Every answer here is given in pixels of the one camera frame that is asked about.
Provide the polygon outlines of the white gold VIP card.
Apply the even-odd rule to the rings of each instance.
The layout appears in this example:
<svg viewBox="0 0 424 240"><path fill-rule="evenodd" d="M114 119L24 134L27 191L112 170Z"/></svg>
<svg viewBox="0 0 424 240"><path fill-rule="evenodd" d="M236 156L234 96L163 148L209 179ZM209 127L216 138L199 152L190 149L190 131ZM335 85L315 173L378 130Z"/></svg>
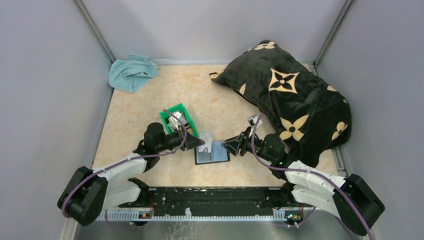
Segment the white gold VIP card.
<svg viewBox="0 0 424 240"><path fill-rule="evenodd" d="M199 153L210 154L212 152L213 133L212 132L200 132L199 138L204 141L204 144L199 146L197 151Z"/></svg>

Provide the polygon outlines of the black card holder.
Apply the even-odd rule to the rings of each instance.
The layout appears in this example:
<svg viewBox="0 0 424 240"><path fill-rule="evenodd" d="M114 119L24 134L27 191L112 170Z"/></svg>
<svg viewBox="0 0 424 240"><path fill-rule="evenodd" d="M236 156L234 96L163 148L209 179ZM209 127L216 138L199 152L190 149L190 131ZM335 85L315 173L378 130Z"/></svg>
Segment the black card holder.
<svg viewBox="0 0 424 240"><path fill-rule="evenodd" d="M224 141L213 141L211 152L200 152L198 147L194 151L196 165L217 164L229 162L230 153L222 146Z"/></svg>

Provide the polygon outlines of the green plastic bin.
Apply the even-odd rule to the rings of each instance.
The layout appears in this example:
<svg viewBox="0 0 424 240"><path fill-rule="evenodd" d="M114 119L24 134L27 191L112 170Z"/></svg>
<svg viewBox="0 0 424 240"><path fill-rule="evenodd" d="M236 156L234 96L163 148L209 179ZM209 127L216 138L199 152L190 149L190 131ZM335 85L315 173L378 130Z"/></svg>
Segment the green plastic bin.
<svg viewBox="0 0 424 240"><path fill-rule="evenodd" d="M176 130L183 130L184 126L189 134L194 137L199 136L191 116L182 103L168 108L167 111L161 111L159 116L169 134Z"/></svg>

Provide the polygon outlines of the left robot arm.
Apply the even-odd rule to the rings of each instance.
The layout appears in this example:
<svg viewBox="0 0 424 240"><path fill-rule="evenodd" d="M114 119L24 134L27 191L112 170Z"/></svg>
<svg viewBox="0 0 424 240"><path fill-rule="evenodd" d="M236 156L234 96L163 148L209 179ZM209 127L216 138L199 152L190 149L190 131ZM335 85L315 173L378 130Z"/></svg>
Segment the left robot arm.
<svg viewBox="0 0 424 240"><path fill-rule="evenodd" d="M102 212L148 196L149 187L136 177L153 168L161 157L204 144L185 127L167 134L161 123L153 122L137 148L124 159L96 169L79 167L60 195L57 207L64 217L81 226L90 225Z"/></svg>

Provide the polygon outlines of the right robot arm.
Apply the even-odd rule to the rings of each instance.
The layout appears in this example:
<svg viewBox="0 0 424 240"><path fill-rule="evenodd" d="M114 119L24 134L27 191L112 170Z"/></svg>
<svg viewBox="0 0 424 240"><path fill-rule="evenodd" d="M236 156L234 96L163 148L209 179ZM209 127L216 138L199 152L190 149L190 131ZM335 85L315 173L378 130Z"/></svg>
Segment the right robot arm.
<svg viewBox="0 0 424 240"><path fill-rule="evenodd" d="M286 181L285 201L314 206L338 218L353 233L366 236L386 207L357 174L328 174L290 157L280 138L268 134L260 139L251 128L229 138L221 146L234 156L251 153L267 161L272 174Z"/></svg>

